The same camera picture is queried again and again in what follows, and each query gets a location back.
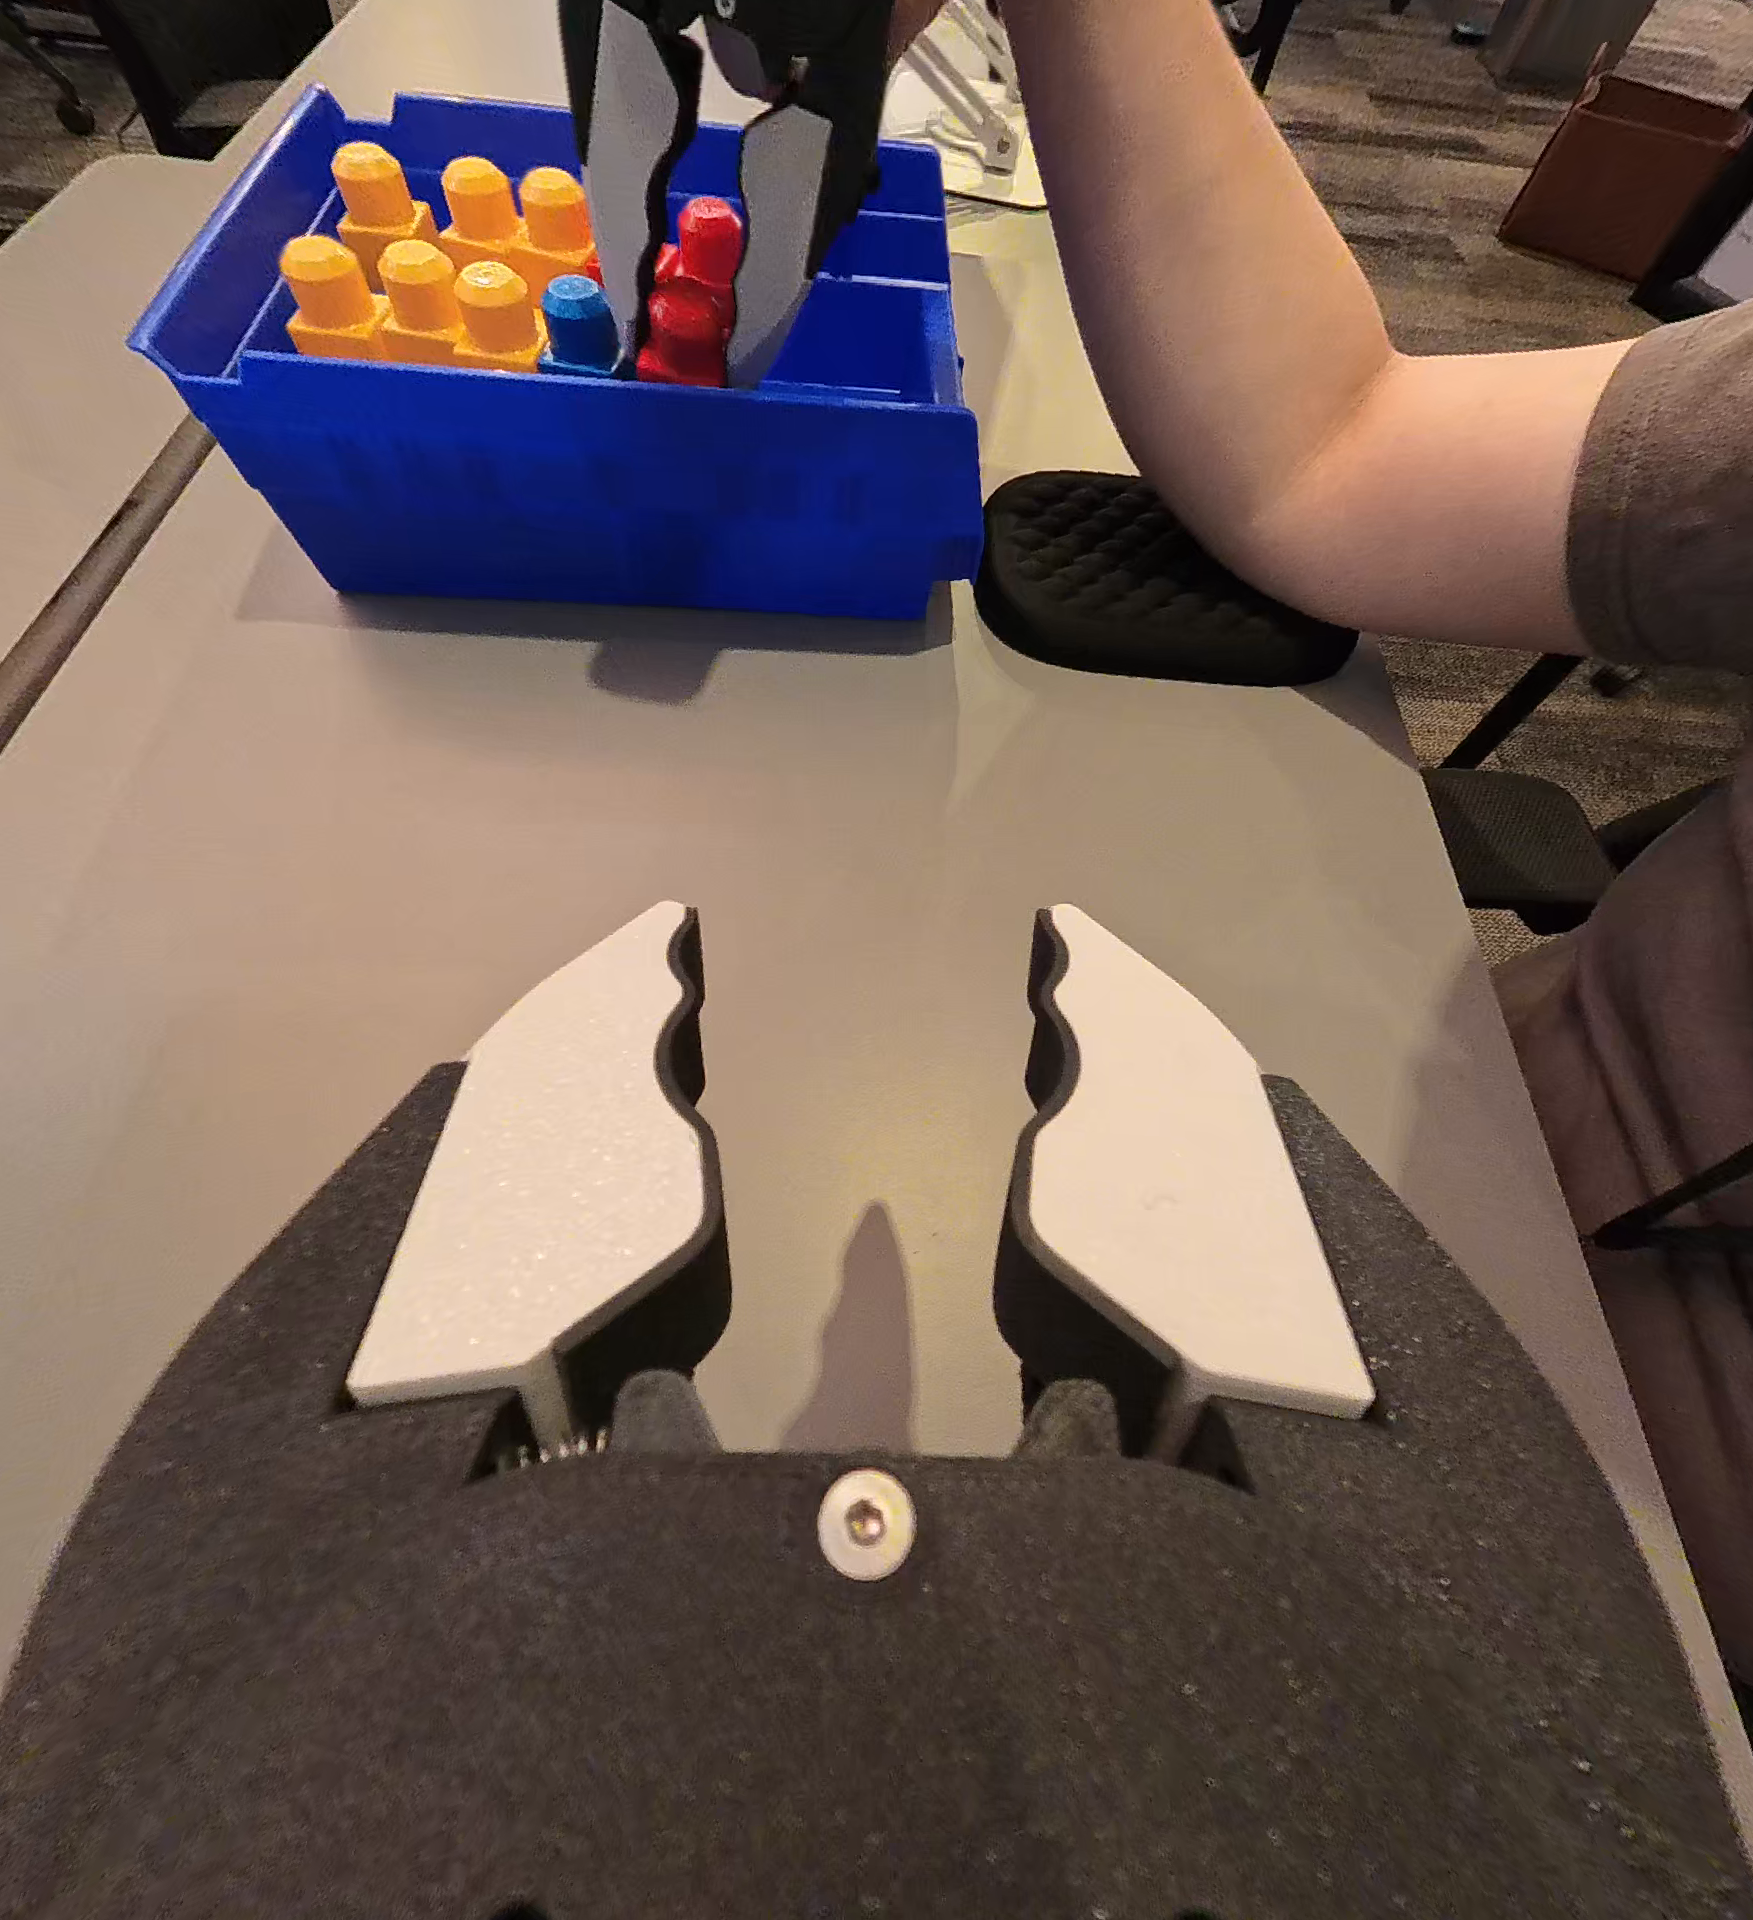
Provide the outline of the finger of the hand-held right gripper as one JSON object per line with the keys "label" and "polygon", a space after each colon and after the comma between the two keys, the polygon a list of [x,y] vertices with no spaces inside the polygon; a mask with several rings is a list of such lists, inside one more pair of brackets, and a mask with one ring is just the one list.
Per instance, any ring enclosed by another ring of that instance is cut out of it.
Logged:
{"label": "finger of the hand-held right gripper", "polygon": [[804,106],[774,106],[740,135],[743,254],[733,280],[730,388],[763,383],[805,300],[825,152],[828,122]]}
{"label": "finger of the hand-held right gripper", "polygon": [[673,167],[697,128],[694,4],[557,4],[580,186],[617,370],[636,374],[650,334],[654,257],[667,243]]}

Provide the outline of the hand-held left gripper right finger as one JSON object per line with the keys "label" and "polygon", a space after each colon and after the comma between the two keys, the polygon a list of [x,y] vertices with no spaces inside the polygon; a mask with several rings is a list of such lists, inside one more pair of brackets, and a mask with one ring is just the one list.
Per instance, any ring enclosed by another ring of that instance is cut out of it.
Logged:
{"label": "hand-held left gripper right finger", "polygon": [[1119,1452],[1166,1465],[1223,1402],[1364,1419],[1368,1361],[1247,1048],[1072,904],[1035,915],[1028,1014],[991,1273],[1025,1387],[1098,1385]]}

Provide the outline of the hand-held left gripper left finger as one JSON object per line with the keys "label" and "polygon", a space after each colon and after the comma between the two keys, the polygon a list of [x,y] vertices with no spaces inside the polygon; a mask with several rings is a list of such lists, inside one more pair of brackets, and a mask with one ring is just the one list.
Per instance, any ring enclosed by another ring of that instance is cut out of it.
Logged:
{"label": "hand-held left gripper left finger", "polygon": [[610,1431],[633,1375],[694,1374],[730,1313],[701,1006],[697,915],[660,901],[479,1038],[344,1375],[352,1405],[503,1390],[567,1452]]}

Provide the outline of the blue mega block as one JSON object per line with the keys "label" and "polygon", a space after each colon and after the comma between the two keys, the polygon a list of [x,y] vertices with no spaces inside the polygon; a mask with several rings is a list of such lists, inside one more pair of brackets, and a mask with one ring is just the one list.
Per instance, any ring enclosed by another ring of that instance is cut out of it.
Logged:
{"label": "blue mega block", "polygon": [[623,338],[594,277],[552,277],[537,304],[546,336],[537,370],[580,378],[616,377]]}

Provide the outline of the blue plastic bin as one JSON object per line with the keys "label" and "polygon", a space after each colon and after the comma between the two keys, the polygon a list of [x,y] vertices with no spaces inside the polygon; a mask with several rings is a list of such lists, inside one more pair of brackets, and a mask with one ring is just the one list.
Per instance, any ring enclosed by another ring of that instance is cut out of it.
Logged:
{"label": "blue plastic bin", "polygon": [[938,152],[879,142],[770,377],[745,394],[301,356],[278,257],[332,233],[365,138],[438,173],[574,166],[557,106],[308,86],[127,334],[342,592],[912,620],[982,553]]}

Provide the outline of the orange mega block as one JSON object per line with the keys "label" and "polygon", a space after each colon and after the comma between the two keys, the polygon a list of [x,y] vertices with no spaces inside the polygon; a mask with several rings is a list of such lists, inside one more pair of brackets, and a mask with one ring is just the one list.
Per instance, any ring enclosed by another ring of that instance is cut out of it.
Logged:
{"label": "orange mega block", "polygon": [[299,233],[278,254],[297,353],[552,374],[556,297],[579,297],[584,328],[610,320],[570,172],[537,166],[513,183],[488,158],[453,158],[438,180],[445,222],[378,142],[342,142],[329,176],[336,227]]}

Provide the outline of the white metal stand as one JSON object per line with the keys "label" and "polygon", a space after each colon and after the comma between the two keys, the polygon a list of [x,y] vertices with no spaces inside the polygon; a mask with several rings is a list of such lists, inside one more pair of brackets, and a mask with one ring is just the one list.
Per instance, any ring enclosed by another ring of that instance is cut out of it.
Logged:
{"label": "white metal stand", "polygon": [[938,152],[954,200],[1043,212],[1022,89],[988,4],[942,4],[889,76],[884,135]]}

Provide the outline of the black office chair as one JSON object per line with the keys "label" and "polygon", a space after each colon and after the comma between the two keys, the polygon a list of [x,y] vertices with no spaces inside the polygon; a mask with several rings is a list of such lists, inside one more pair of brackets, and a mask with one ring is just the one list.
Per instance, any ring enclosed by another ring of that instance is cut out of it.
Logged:
{"label": "black office chair", "polygon": [[329,35],[329,4],[86,4],[161,158],[212,159]]}
{"label": "black office chair", "polygon": [[1581,927],[1613,881],[1720,783],[1596,827],[1562,787],[1501,769],[1424,769],[1444,854],[1469,912],[1504,912],[1536,938]]}

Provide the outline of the black wrist rest pad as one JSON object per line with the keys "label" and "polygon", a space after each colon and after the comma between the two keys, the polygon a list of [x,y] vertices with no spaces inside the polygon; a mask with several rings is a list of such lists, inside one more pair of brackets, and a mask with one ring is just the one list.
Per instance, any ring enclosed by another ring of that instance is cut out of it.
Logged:
{"label": "black wrist rest pad", "polygon": [[1088,676],[1308,687],[1355,652],[1351,628],[1246,585],[1137,475],[1043,471],[982,501],[975,606],[1032,660]]}

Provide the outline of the grey bin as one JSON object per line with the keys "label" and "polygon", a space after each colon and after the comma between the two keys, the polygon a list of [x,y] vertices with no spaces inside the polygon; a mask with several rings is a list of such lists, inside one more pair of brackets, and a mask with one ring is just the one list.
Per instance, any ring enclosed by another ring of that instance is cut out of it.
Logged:
{"label": "grey bin", "polygon": [[1628,54],[1656,4],[1501,4],[1479,62],[1501,91],[1572,96]]}

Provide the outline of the brown box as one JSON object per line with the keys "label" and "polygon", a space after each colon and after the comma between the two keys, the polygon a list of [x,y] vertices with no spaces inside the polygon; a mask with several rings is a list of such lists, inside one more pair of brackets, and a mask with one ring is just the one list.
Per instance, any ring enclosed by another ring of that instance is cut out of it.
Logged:
{"label": "brown box", "polygon": [[1749,135],[1747,109],[1619,76],[1599,46],[1497,240],[1635,286]]}

